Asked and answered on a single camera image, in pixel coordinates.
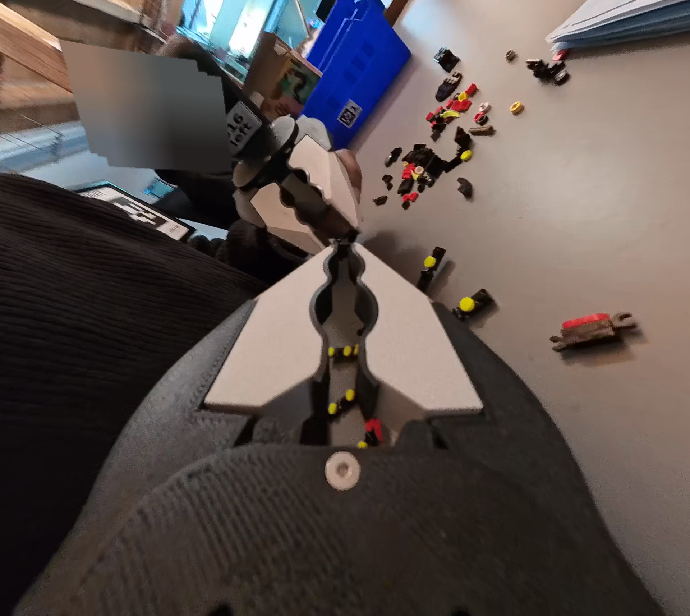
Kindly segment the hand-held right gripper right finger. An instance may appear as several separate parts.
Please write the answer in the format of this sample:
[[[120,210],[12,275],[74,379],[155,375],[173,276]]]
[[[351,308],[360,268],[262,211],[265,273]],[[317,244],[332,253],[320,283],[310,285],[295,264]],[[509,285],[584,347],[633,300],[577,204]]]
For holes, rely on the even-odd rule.
[[[362,322],[357,391],[365,417],[476,415],[483,404],[434,304],[360,243],[349,252]]]

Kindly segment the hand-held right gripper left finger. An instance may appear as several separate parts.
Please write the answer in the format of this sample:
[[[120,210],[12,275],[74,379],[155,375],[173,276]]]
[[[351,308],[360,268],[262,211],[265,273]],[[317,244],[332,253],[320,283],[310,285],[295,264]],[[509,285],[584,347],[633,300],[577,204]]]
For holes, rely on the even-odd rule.
[[[312,387],[326,376],[323,325],[332,313],[341,250],[324,249],[254,300],[205,398],[209,410],[312,414]]]

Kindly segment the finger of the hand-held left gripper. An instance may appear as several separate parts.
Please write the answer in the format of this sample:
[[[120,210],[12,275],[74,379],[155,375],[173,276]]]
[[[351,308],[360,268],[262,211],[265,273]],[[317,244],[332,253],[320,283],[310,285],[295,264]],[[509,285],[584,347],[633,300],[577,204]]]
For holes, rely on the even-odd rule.
[[[250,203],[267,231],[281,241],[310,255],[319,254],[327,247],[308,225],[301,222],[295,209],[282,201],[281,189],[277,183],[258,189]]]
[[[303,136],[289,156],[289,169],[304,184],[304,195],[294,194],[298,211],[313,218],[330,218],[340,234],[359,231],[359,201],[339,157],[315,138]]]

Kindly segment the red and black lego assembly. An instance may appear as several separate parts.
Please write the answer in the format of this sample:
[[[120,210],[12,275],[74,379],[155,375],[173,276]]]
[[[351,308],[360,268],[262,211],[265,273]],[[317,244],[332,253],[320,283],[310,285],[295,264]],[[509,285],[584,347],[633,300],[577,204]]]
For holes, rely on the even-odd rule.
[[[638,322],[630,312],[613,315],[604,312],[572,318],[562,323],[557,335],[549,341],[555,353],[596,344],[619,341],[626,331],[638,329]]]

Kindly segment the black lego leg yellow stud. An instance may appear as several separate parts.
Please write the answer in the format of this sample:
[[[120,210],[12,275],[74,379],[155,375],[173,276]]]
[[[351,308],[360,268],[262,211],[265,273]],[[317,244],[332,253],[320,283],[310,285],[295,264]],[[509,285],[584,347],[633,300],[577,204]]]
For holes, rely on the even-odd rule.
[[[453,308],[452,314],[460,321],[466,321],[495,304],[493,296],[485,288],[481,288],[478,292],[461,298],[457,306]]]
[[[416,284],[419,291],[427,293],[445,254],[446,250],[444,248],[435,247],[431,254],[424,259],[423,268],[419,274],[418,283]]]

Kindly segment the pile of loose lego pieces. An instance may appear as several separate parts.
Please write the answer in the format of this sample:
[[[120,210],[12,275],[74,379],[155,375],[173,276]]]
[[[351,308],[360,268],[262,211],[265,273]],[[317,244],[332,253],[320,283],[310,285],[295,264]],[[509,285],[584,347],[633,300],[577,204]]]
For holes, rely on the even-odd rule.
[[[436,143],[455,120],[470,110],[472,98],[477,91],[478,86],[471,83],[463,91],[456,90],[452,97],[427,113],[425,122],[428,124],[428,136],[432,142]],[[441,157],[426,143],[416,143],[407,152],[404,152],[401,147],[396,147],[386,157],[384,166],[387,169],[395,163],[401,163],[402,171],[396,194],[400,197],[401,207],[404,210],[409,209],[426,189],[433,187],[442,175],[471,159],[473,137],[469,129],[457,126],[453,145],[455,154],[452,158]]]

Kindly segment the person's left hand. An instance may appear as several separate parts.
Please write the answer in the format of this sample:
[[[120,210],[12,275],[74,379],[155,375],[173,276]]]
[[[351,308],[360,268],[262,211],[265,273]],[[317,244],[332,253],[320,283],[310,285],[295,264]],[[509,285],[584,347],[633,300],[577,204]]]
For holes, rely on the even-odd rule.
[[[339,159],[340,163],[343,165],[346,171],[351,187],[353,189],[354,197],[359,206],[361,203],[362,196],[361,193],[363,176],[357,157],[354,152],[348,149],[337,150],[335,152],[335,155]]]

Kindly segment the printed cardboard box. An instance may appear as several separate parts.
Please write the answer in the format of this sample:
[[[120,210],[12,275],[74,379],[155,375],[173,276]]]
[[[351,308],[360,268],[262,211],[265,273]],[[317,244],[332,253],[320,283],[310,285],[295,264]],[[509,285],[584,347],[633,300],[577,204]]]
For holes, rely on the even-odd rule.
[[[322,72],[272,32],[259,36],[244,79],[244,91],[260,108],[285,103],[298,114],[320,82]]]

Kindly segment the blue plastic bin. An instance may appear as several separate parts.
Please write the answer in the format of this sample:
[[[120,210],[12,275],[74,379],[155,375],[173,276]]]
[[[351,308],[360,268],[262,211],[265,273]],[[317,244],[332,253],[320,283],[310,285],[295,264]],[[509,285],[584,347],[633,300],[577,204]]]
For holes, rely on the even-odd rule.
[[[334,149],[348,147],[410,56],[381,0],[336,0],[308,55],[322,76],[303,115],[323,124]]]

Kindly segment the black lego bracket red piece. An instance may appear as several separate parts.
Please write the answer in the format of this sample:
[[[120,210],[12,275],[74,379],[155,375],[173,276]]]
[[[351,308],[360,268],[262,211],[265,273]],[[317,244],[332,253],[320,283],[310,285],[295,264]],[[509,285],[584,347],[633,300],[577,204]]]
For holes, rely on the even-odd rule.
[[[561,86],[571,77],[565,62],[569,52],[569,49],[558,50],[548,62],[542,59],[528,59],[525,61],[525,66],[540,82]]]

